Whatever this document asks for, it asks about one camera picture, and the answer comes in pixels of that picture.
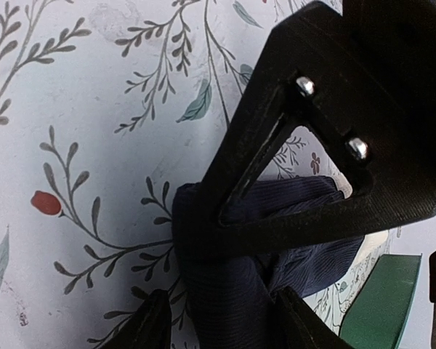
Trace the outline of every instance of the screw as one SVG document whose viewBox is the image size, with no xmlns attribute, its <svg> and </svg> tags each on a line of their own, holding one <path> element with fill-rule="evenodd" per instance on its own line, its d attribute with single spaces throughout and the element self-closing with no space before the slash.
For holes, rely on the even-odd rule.
<svg viewBox="0 0 436 349">
<path fill-rule="evenodd" d="M 363 142 L 360 138 L 352 138 L 347 142 L 347 146 L 355 157 L 355 160 L 364 161 L 368 157 L 368 144 Z"/>
<path fill-rule="evenodd" d="M 315 84 L 306 76 L 297 78 L 296 83 L 300 87 L 300 91 L 304 97 L 312 96 L 315 93 Z"/>
</svg>

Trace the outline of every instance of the floral pattern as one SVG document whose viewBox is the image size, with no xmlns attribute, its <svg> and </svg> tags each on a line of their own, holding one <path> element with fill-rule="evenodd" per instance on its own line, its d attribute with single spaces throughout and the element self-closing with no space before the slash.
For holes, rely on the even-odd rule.
<svg viewBox="0 0 436 349">
<path fill-rule="evenodd" d="M 158 287 L 171 348 L 198 348 L 171 200 L 209 165 L 272 26 L 305 4 L 116 2 L 0 0 L 3 349 L 100 348 Z M 298 128 L 262 177 L 309 175 L 342 177 Z M 307 300 L 334 331 L 386 248 Z"/>
</svg>

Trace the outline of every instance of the red flower bud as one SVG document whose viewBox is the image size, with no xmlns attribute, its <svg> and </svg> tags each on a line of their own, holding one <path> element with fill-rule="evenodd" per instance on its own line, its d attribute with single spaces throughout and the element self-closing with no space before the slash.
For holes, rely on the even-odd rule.
<svg viewBox="0 0 436 349">
<path fill-rule="evenodd" d="M 61 203 L 55 195 L 39 190 L 34 193 L 31 199 L 31 205 L 40 212 L 52 216 L 59 214 L 61 211 Z"/>
</svg>

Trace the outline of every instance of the navy fabric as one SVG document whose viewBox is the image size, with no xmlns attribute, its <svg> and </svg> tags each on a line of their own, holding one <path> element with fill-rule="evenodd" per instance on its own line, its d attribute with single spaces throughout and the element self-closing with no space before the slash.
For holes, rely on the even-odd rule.
<svg viewBox="0 0 436 349">
<path fill-rule="evenodd" d="M 187 214 L 197 184 L 178 188 L 172 229 Z M 248 195 L 225 210 L 228 222 L 248 222 L 296 213 L 342 200 L 328 177 L 256 182 Z M 284 252 L 215 261 L 191 261 L 177 251 L 190 314 L 201 349 L 268 349 L 273 296 L 285 286 L 300 297 L 325 289 L 348 270 L 363 237 Z"/>
</svg>

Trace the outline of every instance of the green object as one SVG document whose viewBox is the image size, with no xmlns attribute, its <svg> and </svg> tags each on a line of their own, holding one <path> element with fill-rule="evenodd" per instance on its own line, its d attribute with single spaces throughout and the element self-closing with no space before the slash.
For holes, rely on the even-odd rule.
<svg viewBox="0 0 436 349">
<path fill-rule="evenodd" d="M 339 336 L 355 349 L 398 348 L 421 256 L 383 254 L 347 311 Z"/>
</svg>

